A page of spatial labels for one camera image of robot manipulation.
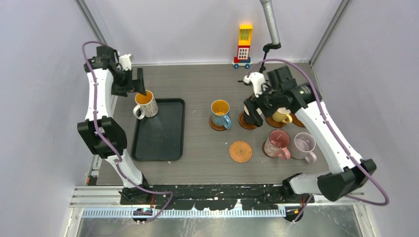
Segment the cream white mug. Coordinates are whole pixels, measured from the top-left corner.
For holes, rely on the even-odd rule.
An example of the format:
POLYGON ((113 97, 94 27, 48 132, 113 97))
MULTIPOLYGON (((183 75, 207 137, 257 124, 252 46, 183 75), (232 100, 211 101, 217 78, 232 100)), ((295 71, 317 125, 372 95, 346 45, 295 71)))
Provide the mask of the cream white mug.
MULTIPOLYGON (((257 108, 256 111, 257 111, 259 116, 262 115, 262 111, 261 111, 260 108, 257 108)), ((244 118, 247 119, 247 120, 253 120, 253 118, 252 118, 251 114, 249 113, 249 110, 246 106, 244 106, 244 118)))

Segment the blue mug orange inside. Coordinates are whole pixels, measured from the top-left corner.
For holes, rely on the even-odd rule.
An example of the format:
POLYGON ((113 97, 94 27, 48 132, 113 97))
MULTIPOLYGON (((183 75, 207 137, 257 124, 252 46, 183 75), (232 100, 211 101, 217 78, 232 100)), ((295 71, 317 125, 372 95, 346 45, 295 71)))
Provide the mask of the blue mug orange inside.
POLYGON ((229 116, 230 112, 230 106, 228 102, 225 100, 215 100, 211 104, 211 116, 210 117, 223 117, 225 119, 224 126, 227 128, 227 130, 231 129, 232 127, 232 120, 229 116))

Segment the lilac mug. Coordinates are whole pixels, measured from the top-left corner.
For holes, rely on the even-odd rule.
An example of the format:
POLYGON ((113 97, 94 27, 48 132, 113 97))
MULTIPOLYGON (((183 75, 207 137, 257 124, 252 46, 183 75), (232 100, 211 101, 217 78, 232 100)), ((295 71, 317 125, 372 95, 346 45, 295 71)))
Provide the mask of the lilac mug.
POLYGON ((305 160, 308 163, 317 161, 317 156, 314 153, 316 142, 311 134, 306 132, 298 133, 292 140, 289 146, 291 158, 297 160, 305 160))

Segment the black tripod microphone stand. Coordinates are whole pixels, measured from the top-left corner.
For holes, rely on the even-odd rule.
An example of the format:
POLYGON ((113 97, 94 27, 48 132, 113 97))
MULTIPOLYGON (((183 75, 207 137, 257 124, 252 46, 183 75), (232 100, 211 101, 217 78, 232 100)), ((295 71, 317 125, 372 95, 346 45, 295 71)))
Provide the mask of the black tripod microphone stand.
MULTIPOLYGON (((268 43, 268 44, 266 44, 263 47, 264 56, 263 56, 263 59, 262 60, 265 60, 266 59, 267 54, 269 53, 270 50, 275 50, 275 49, 279 49, 279 48, 281 48, 281 43, 278 43, 278 44, 268 43)), ((260 73, 263 73, 264 72, 264 70, 266 69, 265 66, 264 66, 264 63, 259 62, 259 63, 257 63, 255 66, 253 66, 251 68, 250 73, 252 73, 254 71, 254 69, 255 69, 255 67, 257 65, 260 65, 259 72, 260 73)))

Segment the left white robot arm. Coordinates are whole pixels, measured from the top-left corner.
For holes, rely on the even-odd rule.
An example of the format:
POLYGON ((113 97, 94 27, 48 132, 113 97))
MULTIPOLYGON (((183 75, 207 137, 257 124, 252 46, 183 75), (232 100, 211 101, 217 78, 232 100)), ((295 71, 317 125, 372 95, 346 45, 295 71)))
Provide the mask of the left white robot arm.
POLYGON ((145 94, 142 75, 132 78, 131 55, 120 55, 105 43, 98 43, 96 55, 85 60, 84 70, 89 84, 88 108, 77 131, 93 155, 108 162, 123 182, 120 195, 139 204, 147 204, 152 192, 143 173, 133 164, 127 151, 127 137, 112 118, 112 98, 129 93, 145 94))

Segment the woven rattan coaster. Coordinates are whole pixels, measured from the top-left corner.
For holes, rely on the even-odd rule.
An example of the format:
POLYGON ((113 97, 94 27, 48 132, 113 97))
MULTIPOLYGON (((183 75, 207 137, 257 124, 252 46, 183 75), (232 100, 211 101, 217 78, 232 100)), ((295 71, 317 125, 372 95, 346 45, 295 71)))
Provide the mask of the woven rattan coaster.
POLYGON ((229 156, 235 162, 243 163, 252 158, 252 147, 245 141, 235 141, 229 147, 229 156))

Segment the pink mug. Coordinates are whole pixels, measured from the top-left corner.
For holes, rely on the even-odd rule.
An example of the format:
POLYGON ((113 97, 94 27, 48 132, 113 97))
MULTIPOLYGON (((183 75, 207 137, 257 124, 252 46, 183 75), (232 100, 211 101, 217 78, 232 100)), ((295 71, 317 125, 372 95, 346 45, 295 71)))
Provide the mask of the pink mug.
POLYGON ((291 139, 287 132, 281 129, 272 130, 263 144, 264 154, 271 158, 289 160, 291 158, 288 145, 291 139))

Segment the black plastic tray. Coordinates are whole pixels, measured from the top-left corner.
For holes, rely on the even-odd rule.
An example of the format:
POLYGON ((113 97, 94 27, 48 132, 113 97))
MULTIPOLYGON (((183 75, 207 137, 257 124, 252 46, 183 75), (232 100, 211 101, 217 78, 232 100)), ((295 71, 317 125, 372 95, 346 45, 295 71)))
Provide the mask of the black plastic tray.
POLYGON ((134 161, 175 161, 183 155, 185 101, 159 98, 157 105, 157 115, 136 122, 131 150, 134 161))

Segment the white floral mug orange inside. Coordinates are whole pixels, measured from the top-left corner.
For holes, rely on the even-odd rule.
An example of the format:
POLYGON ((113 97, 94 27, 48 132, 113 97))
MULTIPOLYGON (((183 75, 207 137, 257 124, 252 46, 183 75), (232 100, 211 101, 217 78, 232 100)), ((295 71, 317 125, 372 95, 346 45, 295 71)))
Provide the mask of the white floral mug orange inside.
POLYGON ((155 96, 150 90, 146 90, 145 95, 137 93, 134 100, 136 106, 133 108, 133 115, 137 119, 152 118, 159 112, 155 96))

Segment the brown wooden coaster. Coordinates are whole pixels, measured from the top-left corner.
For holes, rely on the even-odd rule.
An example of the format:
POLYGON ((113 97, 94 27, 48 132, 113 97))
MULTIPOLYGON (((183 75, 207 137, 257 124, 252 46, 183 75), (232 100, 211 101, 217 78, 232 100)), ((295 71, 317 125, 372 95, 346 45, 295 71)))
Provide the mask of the brown wooden coaster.
POLYGON ((209 125, 215 131, 227 130, 224 124, 225 124, 225 119, 223 117, 210 117, 209 118, 209 125))
POLYGON ((245 112, 244 112, 244 111, 242 111, 242 112, 239 114, 239 118, 238 118, 239 125, 240 125, 242 128, 246 129, 246 130, 254 130, 254 129, 256 129, 256 128, 257 128, 257 126, 256 126, 256 125, 254 125, 254 124, 247 124, 247 123, 245 122, 245 120, 244 120, 244 115, 245 115, 245 112))
POLYGON ((271 127, 274 127, 274 128, 282 128, 282 127, 286 126, 287 122, 288 122, 287 118, 284 119, 283 121, 280 121, 280 122, 275 121, 272 117, 268 117, 265 120, 271 127))
POLYGON ((294 114, 291 114, 291 117, 292 117, 293 123, 296 126, 305 127, 304 124, 294 114))

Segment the white mug yellow handle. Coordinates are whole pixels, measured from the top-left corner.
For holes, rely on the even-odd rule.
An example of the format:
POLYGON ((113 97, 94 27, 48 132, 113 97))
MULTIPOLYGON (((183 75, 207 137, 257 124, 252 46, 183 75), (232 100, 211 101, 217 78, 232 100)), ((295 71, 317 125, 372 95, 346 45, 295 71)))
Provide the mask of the white mug yellow handle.
POLYGON ((278 108, 276 112, 272 115, 272 119, 275 122, 281 122, 285 124, 289 124, 293 122, 291 111, 286 108, 278 108))

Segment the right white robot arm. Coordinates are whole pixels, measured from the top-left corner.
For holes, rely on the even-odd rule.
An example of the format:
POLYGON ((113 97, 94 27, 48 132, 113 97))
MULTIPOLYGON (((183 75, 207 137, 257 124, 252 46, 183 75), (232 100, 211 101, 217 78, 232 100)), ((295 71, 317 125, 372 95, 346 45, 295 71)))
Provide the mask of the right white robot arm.
POLYGON ((326 105, 309 80, 298 85, 288 66, 268 72, 268 81, 259 72, 244 76, 252 94, 244 101, 253 124, 263 125, 262 115, 270 117, 278 108, 286 108, 301 121, 314 138, 328 164, 328 172, 315 175, 295 174, 282 184, 282 196, 296 202, 302 194, 323 195, 330 201, 347 196, 362 187, 377 166, 364 159, 344 138, 328 114, 326 105))

